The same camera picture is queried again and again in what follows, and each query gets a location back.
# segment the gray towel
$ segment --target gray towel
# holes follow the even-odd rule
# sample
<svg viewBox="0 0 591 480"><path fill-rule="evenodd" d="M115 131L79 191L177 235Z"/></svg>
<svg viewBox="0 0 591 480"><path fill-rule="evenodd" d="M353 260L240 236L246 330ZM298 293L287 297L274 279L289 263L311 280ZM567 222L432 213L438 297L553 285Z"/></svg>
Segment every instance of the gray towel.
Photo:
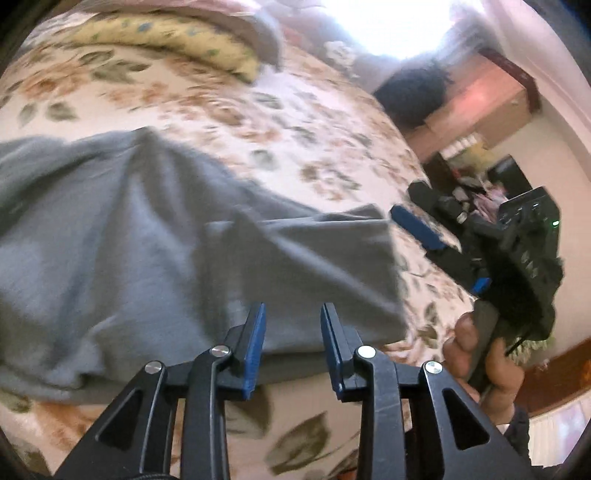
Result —
<svg viewBox="0 0 591 480"><path fill-rule="evenodd" d="M0 145L0 388L109 401L267 304L261 380L326 369L319 313L403 338L388 222L320 213L149 129Z"/></svg>

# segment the wooden furniture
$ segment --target wooden furniture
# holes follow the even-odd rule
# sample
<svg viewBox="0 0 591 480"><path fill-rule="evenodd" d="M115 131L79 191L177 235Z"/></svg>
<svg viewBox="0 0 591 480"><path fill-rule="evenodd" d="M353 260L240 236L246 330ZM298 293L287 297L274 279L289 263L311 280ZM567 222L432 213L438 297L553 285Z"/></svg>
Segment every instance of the wooden furniture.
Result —
<svg viewBox="0 0 591 480"><path fill-rule="evenodd" d="M525 372L515 403L536 416L558 408L591 388L591 338Z"/></svg>
<svg viewBox="0 0 591 480"><path fill-rule="evenodd" d="M534 79L492 50L450 68L448 101L405 134L421 162L456 139L480 133L491 148L531 120L540 107Z"/></svg>

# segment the sleeve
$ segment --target sleeve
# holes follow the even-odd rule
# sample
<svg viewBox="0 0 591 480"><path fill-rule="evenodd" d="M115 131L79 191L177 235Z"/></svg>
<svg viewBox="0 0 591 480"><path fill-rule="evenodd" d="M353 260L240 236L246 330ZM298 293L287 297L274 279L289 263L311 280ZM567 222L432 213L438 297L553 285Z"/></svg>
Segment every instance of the sleeve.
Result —
<svg viewBox="0 0 591 480"><path fill-rule="evenodd" d="M530 417L527 412L517 405L515 406L515 414L511 419L509 428L505 432L505 438L511 446L531 465L530 459ZM535 477L539 480L550 480L558 470L560 465L541 467L532 466L532 471Z"/></svg>

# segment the floral pattern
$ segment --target floral pattern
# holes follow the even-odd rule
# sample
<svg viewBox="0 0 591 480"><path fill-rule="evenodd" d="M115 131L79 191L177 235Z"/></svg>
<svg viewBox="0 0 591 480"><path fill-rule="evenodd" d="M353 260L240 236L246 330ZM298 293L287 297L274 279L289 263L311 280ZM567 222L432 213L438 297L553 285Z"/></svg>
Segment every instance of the floral pattern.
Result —
<svg viewBox="0 0 591 480"><path fill-rule="evenodd" d="M81 44L122 44L168 48L246 82L258 76L261 64L253 49L217 25L172 14L99 14L69 29L67 41Z"/></svg>
<svg viewBox="0 0 591 480"><path fill-rule="evenodd" d="M36 44L0 79L0 141L75 140L150 125L213 155L239 177L324 211L367 203L384 212L396 203L411 207L406 188L425 178L375 99L293 46L286 46L283 72L264 71L251 86L176 53L80 46L65 34ZM472 299L424 258L413 237L394 224L391 232L408 333L383 351L415 365L440 359ZM333 478L354 467L361 410L336 401L327 375L257 392L253 403L227 409L234 480ZM37 448L55 471L102 408L0 395L0 424ZM174 442L176 473L178 435Z"/></svg>

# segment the bright light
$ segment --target bright light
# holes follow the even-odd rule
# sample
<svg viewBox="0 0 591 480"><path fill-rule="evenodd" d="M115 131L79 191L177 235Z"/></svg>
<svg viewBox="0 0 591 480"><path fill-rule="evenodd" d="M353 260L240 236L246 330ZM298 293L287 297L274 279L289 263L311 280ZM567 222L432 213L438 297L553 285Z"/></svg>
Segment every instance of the bright light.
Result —
<svg viewBox="0 0 591 480"><path fill-rule="evenodd" d="M324 0L370 53L398 59L433 51L450 28L452 0Z"/></svg>

